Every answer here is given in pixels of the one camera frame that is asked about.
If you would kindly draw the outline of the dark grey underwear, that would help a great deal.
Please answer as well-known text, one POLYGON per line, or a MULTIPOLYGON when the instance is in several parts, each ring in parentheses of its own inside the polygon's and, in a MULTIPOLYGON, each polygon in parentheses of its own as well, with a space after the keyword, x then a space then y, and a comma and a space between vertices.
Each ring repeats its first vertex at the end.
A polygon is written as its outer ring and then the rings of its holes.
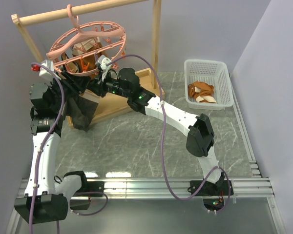
POLYGON ((87 132, 98 107, 98 103, 85 99, 81 94, 74 93, 63 83, 62 85, 66 101, 66 116, 71 117, 75 129, 87 132))

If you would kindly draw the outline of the pink round clip hanger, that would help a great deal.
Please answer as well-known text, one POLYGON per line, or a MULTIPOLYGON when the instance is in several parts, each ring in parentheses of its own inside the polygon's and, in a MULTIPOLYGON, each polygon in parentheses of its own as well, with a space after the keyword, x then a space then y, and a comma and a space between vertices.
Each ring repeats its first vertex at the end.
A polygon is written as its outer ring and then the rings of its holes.
POLYGON ((95 75, 95 65, 100 56, 110 60, 125 54, 125 29, 111 21, 79 23, 72 13, 72 5, 66 7, 73 28, 61 35, 46 54, 56 71, 68 71, 78 76, 95 75))

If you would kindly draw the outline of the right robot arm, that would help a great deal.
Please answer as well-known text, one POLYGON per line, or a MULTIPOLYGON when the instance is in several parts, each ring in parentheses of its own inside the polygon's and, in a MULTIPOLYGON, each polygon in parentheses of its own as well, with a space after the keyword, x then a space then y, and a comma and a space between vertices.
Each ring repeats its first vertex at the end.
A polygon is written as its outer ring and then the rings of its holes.
POLYGON ((214 131, 207 115, 185 112, 160 99, 140 85, 140 79, 132 68, 123 68, 117 78, 109 72, 100 72, 88 85, 88 89, 100 97, 107 93, 127 99, 135 112, 157 118, 186 136, 186 149, 199 159, 206 182, 202 183, 207 195, 216 195, 223 188, 224 172, 218 167, 214 152, 214 131))

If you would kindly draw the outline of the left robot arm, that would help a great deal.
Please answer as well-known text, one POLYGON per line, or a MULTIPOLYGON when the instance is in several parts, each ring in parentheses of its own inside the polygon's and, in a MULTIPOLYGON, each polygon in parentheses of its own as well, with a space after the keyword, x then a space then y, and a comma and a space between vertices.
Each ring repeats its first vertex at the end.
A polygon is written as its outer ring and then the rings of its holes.
POLYGON ((15 200, 15 210, 30 225, 60 221, 67 216, 71 197, 88 192, 83 171, 64 175, 60 185, 54 181, 55 157, 61 139, 65 101, 72 93, 58 75, 30 88, 33 156, 24 196, 15 200))

